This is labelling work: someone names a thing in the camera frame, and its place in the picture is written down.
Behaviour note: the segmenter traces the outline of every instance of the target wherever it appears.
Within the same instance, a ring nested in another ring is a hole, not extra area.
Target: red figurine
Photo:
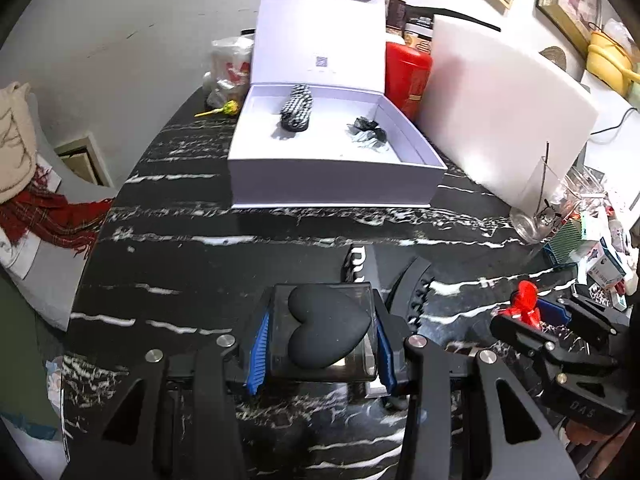
[[[536,307],[538,288],[531,282],[522,281],[518,290],[511,295],[511,306],[499,314],[511,316],[540,330],[540,310]]]

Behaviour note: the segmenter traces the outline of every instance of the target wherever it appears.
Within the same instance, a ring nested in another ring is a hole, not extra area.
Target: gray wall
[[[30,82],[53,146],[92,132],[120,186],[206,71],[209,42],[255,25],[259,0],[32,0],[0,50]]]

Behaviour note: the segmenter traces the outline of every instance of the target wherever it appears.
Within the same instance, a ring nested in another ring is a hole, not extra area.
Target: red container
[[[411,121],[418,113],[432,66],[433,59],[426,52],[386,44],[385,96]]]

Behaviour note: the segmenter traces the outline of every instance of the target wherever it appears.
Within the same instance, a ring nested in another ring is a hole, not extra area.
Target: framed picture
[[[589,23],[601,25],[602,0],[538,0],[538,8],[586,57],[591,41]]]

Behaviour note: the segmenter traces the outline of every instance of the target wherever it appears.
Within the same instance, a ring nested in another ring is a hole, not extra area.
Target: black heart-shaped object
[[[349,354],[369,329],[371,318],[345,294],[327,285],[300,285],[289,295],[289,311],[302,323],[287,353],[300,368],[327,368]]]

